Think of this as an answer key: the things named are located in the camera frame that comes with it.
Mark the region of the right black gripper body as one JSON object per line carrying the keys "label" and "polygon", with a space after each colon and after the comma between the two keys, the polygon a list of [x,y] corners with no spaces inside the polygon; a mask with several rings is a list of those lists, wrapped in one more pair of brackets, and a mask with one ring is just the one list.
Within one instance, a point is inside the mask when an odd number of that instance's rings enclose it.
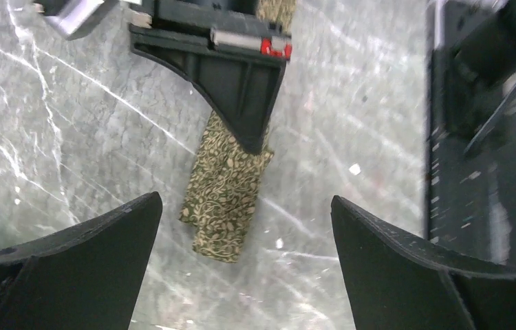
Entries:
{"label": "right black gripper body", "polygon": [[[90,34],[117,1],[35,1],[34,9],[65,40]],[[132,26],[201,37],[210,47],[288,60],[292,39],[278,23],[259,19],[256,1],[126,1]]]}

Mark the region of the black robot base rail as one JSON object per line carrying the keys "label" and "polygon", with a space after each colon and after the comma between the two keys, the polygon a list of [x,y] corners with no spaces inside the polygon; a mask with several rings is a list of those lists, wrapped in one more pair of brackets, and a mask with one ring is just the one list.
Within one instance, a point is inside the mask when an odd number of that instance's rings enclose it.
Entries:
{"label": "black robot base rail", "polygon": [[430,1],[424,236],[516,267],[516,1]]}

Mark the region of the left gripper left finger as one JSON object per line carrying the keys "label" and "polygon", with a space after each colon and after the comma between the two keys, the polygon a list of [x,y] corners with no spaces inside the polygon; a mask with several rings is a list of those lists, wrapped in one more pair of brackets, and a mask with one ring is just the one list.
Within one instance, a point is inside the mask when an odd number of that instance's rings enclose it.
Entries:
{"label": "left gripper left finger", "polygon": [[0,329],[128,329],[161,215],[150,192],[0,250]]}

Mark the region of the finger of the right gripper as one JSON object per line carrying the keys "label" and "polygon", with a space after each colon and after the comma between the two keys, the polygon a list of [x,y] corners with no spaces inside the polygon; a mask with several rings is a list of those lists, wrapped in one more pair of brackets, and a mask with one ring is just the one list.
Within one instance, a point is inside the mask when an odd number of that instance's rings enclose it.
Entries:
{"label": "finger of the right gripper", "polygon": [[288,63],[288,40],[211,30],[203,36],[129,26],[131,51],[161,64],[207,101],[242,149],[261,152]]}

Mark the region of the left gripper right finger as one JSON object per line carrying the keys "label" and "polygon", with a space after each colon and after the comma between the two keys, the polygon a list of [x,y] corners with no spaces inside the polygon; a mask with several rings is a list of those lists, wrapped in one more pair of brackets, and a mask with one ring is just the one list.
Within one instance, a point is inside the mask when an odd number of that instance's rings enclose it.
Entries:
{"label": "left gripper right finger", "polygon": [[331,218],[357,329],[516,329],[516,268],[448,250],[338,195]]}

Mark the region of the olive gold patterned tie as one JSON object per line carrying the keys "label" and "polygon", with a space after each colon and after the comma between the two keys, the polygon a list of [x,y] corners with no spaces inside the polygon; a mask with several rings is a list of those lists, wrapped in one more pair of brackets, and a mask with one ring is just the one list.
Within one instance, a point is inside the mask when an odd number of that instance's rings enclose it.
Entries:
{"label": "olive gold patterned tie", "polygon": [[195,228],[193,251],[236,263],[255,214],[259,186],[274,156],[267,141],[246,152],[212,112],[197,150],[180,221]]}

